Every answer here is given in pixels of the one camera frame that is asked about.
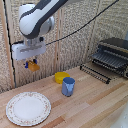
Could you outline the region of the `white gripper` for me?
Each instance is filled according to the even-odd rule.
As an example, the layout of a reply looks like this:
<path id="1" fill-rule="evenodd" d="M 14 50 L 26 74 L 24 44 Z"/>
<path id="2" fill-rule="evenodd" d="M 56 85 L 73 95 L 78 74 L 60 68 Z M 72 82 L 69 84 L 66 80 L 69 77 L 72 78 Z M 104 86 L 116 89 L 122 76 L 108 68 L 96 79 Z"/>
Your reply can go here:
<path id="1" fill-rule="evenodd" d="M 12 57 L 14 60 L 19 61 L 32 56 L 43 54 L 46 51 L 44 42 L 37 43 L 36 45 L 27 46 L 24 43 L 12 45 Z M 25 68 L 29 67 L 29 61 L 25 62 Z"/>

